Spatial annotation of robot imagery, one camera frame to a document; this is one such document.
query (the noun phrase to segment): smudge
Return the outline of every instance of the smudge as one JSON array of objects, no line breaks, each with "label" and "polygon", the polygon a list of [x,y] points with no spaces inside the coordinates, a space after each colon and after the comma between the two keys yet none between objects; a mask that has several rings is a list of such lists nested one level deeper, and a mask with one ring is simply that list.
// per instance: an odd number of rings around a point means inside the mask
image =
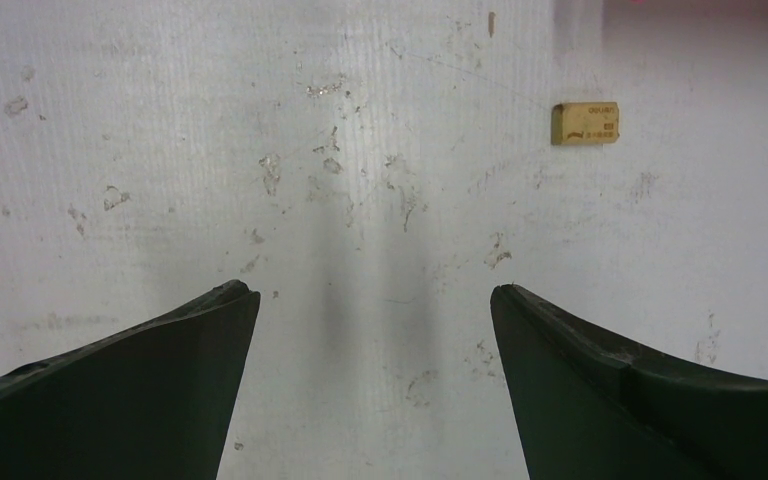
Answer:
[{"label": "smudge", "polygon": [[713,366],[717,361],[717,353],[720,350],[720,330],[716,330],[707,337],[696,342],[696,351],[693,355],[696,363]]},{"label": "smudge", "polygon": [[33,322],[28,325],[21,326],[21,330],[64,330],[75,328],[86,328],[97,325],[116,325],[119,323],[119,319],[115,317],[104,317],[100,315],[67,315],[61,317],[56,313],[49,313],[44,320]]},{"label": "smudge", "polygon": [[4,104],[4,113],[13,118],[28,109],[28,101],[22,95]]},{"label": "smudge", "polygon": [[324,168],[328,173],[332,173],[334,175],[339,175],[343,172],[343,166],[340,165],[340,162],[334,160],[332,157],[328,157],[322,161],[322,168]]},{"label": "smudge", "polygon": [[325,153],[326,150],[339,152],[340,147],[337,145],[337,126],[331,130],[331,135],[328,136],[328,141],[325,145],[321,145],[313,149],[313,153]]},{"label": "smudge", "polygon": [[260,259],[260,255],[254,257],[252,261],[246,264],[245,267],[240,269],[240,273],[251,273],[252,270],[254,270],[254,267],[257,266],[257,261]]},{"label": "smudge", "polygon": [[637,179],[631,189],[631,202],[636,205],[644,198],[652,198],[651,189],[657,179],[658,176],[652,173],[641,173],[640,178]]},{"label": "smudge", "polygon": [[266,241],[266,239],[264,239],[263,237],[261,237],[260,235],[257,234],[257,229],[256,228],[254,230],[252,230],[251,243],[253,245],[260,245],[261,243],[263,243],[265,241]]},{"label": "smudge", "polygon": [[311,98],[321,97],[334,92],[338,92],[343,89],[343,83],[346,81],[346,76],[342,73],[338,76],[337,81],[327,85],[309,86],[307,87],[307,95]]},{"label": "smudge", "polygon": [[493,236],[496,237],[496,243],[493,245],[493,250],[484,259],[484,263],[490,267],[490,270],[495,270],[502,260],[513,258],[511,252],[502,246],[502,239],[504,239],[505,234],[497,232]]},{"label": "smudge", "polygon": [[79,212],[75,207],[72,205],[69,205],[69,209],[66,210],[66,213],[69,214],[70,217],[72,217],[72,220],[77,222],[77,225],[75,226],[75,230],[78,231],[78,233],[81,234],[81,236],[84,236],[84,225],[81,223],[82,221],[87,219],[87,216],[83,213]]},{"label": "smudge", "polygon": [[493,34],[496,33],[496,12],[490,12],[487,15],[487,33],[490,34],[490,38],[493,38]]},{"label": "smudge", "polygon": [[23,82],[30,82],[34,79],[34,75],[37,73],[36,69],[30,65],[25,65],[22,67],[22,71],[20,72],[20,75],[22,77]]},{"label": "smudge", "polygon": [[[407,233],[411,214],[422,203],[420,187],[416,175],[408,168],[407,160],[402,154],[388,155],[384,162],[387,175],[384,185],[388,190],[399,192],[399,210],[404,217],[402,230]],[[422,211],[428,210],[428,204],[422,204]]]},{"label": "smudge", "polygon": [[113,210],[117,205],[121,205],[131,199],[131,194],[128,192],[120,192],[118,188],[113,185],[108,185],[104,191],[104,211]]},{"label": "smudge", "polygon": [[267,155],[260,159],[258,164],[263,168],[263,186],[266,187],[266,194],[274,197],[278,193],[278,182],[281,181],[281,157],[278,155]]},{"label": "smudge", "polygon": [[428,399],[428,387],[437,379],[437,370],[426,370],[408,384],[408,391],[405,399],[410,401],[414,407],[427,407],[431,405]]}]

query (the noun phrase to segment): stain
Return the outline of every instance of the stain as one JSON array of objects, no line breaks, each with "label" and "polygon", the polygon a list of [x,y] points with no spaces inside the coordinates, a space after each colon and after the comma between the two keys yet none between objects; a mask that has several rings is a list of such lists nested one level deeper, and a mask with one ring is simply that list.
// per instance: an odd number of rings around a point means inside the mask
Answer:
[{"label": "stain", "polygon": [[45,319],[22,325],[23,331],[28,330],[71,330],[75,328],[94,327],[98,325],[116,325],[119,319],[115,317],[105,317],[101,315],[67,315],[59,316],[56,313],[49,313]]},{"label": "stain", "polygon": [[34,75],[36,75],[36,73],[37,73],[37,70],[34,67],[30,65],[25,65],[24,67],[22,67],[22,71],[19,72],[19,75],[22,77],[23,82],[30,82],[31,80],[34,79]]},{"label": "stain", "polygon": [[322,168],[324,168],[326,172],[332,173],[334,175],[339,175],[343,172],[343,166],[340,165],[340,162],[334,160],[332,157],[328,157],[322,161]]},{"label": "stain", "polygon": [[419,376],[413,378],[408,384],[408,391],[405,399],[411,402],[414,407],[428,407],[431,401],[428,399],[428,387],[437,379],[437,370],[426,370]]},{"label": "stain", "polygon": [[254,230],[252,230],[252,233],[251,233],[250,237],[251,237],[251,243],[253,245],[260,245],[261,243],[266,241],[266,239],[264,239],[263,237],[261,237],[260,235],[257,234],[257,229],[256,228]]},{"label": "stain", "polygon": [[110,211],[116,208],[117,205],[121,205],[131,199],[131,194],[128,192],[120,192],[118,188],[113,185],[108,185],[104,191],[104,211]]},{"label": "stain", "polygon": [[331,135],[328,136],[328,141],[325,143],[325,145],[320,145],[313,149],[313,153],[325,153],[326,150],[331,150],[334,152],[339,152],[340,147],[337,145],[337,126],[335,125],[333,129],[331,129]]},{"label": "stain", "polygon": [[720,350],[720,330],[715,330],[696,342],[696,352],[693,355],[696,363],[700,365],[713,366],[717,361],[717,353]]},{"label": "stain", "polygon": [[277,154],[267,155],[257,162],[263,168],[263,186],[266,194],[274,197],[278,194],[278,183],[281,181],[281,157]]},{"label": "stain", "polygon": [[4,113],[13,118],[28,109],[28,101],[22,95],[4,104]]},{"label": "stain", "polygon": [[254,267],[257,266],[257,261],[260,259],[260,255],[254,257],[245,267],[240,269],[240,273],[251,273]]},{"label": "stain", "polygon": [[493,34],[496,33],[496,12],[487,14],[487,33],[490,34],[490,38],[493,38]]},{"label": "stain", "polygon": [[313,175],[307,177],[308,182],[308,202],[327,203],[333,199],[339,199],[344,205],[343,220],[346,227],[354,224],[355,202],[347,192],[334,190],[330,185],[325,184],[319,178]]},{"label": "stain", "polygon": [[490,267],[490,270],[495,270],[496,266],[499,265],[502,260],[513,258],[511,252],[505,249],[502,245],[504,243],[503,240],[505,234],[496,232],[493,236],[496,237],[496,243],[493,244],[493,250],[484,258],[484,263]]},{"label": "stain", "polygon": [[636,205],[645,198],[652,198],[652,187],[656,180],[658,180],[657,175],[649,172],[641,173],[640,178],[634,182],[634,186],[631,188],[631,202]]},{"label": "stain", "polygon": [[68,213],[69,216],[72,217],[72,220],[77,222],[77,225],[75,225],[75,230],[77,230],[78,233],[80,233],[81,236],[83,237],[84,236],[84,224],[82,222],[87,219],[87,216],[84,215],[82,212],[79,212],[72,205],[69,205],[69,209],[66,210],[66,213]]},{"label": "stain", "polygon": [[342,91],[343,84],[345,82],[346,82],[346,76],[341,73],[340,75],[338,75],[336,82],[329,83],[327,85],[319,85],[319,86],[311,85],[307,87],[307,96],[311,98],[317,98],[323,95],[329,95],[334,92]]}]

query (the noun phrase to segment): dirty white surface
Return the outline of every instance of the dirty white surface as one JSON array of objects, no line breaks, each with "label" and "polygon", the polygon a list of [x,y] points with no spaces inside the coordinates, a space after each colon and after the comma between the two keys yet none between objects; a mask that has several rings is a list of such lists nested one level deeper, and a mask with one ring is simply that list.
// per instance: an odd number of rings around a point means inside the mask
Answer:
[{"label": "dirty white surface", "polygon": [[525,478],[500,283],[768,378],[768,0],[0,0],[0,374],[234,277],[222,479]]}]

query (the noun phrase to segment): gold relay component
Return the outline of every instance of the gold relay component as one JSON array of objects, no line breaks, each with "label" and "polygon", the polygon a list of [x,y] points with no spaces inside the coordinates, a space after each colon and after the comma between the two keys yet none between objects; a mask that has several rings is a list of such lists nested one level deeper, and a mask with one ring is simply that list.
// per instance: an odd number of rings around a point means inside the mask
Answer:
[{"label": "gold relay component", "polygon": [[552,109],[552,145],[599,145],[620,136],[616,102],[562,103]]}]

